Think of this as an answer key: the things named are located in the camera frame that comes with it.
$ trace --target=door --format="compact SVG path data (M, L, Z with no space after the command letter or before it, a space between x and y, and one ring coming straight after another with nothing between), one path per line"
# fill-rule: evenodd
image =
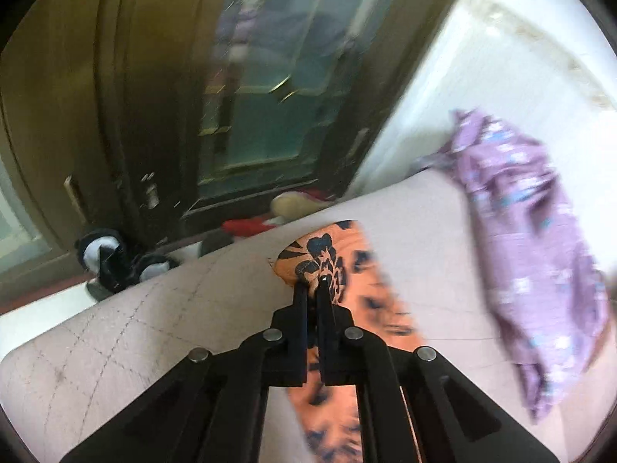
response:
M101 123L150 244L340 196L453 0L101 0Z
M82 273L75 240L123 225L98 123L99 0L28 3L0 48L0 302Z

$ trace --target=orange floral cloth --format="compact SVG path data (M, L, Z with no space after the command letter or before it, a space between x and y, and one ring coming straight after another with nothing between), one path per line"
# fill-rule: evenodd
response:
M339 221L297 239L279 254L274 271L290 286L306 282L310 297L326 276L332 303L348 308L358 327L403 350L423 344L354 221ZM323 385L317 347L308 350L307 360L307 384L288 391L317 461L362 462L355 387Z

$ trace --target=door handle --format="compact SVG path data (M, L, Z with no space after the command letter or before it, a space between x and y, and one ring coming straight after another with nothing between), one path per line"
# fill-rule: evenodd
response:
M85 208L83 206L83 198L81 196L81 192L79 191L79 185L77 184L75 178L72 175L64 179L64 190L66 190L67 195L69 195L69 200L71 201L73 210L75 210L75 212L79 216L79 220L83 224L87 224L88 218L86 216Z

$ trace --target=purple cloth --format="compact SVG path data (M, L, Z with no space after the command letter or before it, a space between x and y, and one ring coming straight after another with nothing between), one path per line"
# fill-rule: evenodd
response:
M598 270L544 146L479 111L428 158L471 201L488 305L537 421L587 366L608 318Z

